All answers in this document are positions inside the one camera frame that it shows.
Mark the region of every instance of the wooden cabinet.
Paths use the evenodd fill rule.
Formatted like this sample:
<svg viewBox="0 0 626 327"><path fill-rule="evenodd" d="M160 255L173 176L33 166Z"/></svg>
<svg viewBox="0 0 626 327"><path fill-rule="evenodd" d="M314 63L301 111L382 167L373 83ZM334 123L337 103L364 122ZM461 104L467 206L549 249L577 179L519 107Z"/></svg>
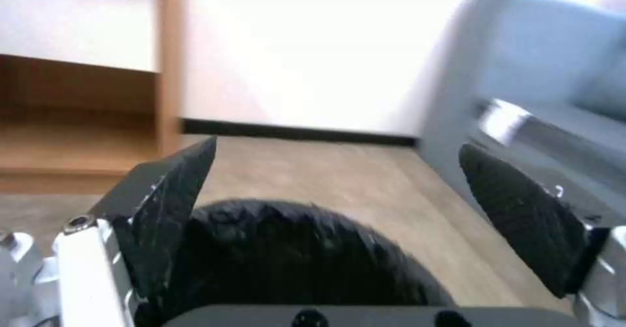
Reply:
<svg viewBox="0 0 626 327"><path fill-rule="evenodd" d="M0 193L100 194L178 149L182 5L158 0L156 71L0 51Z"/></svg>

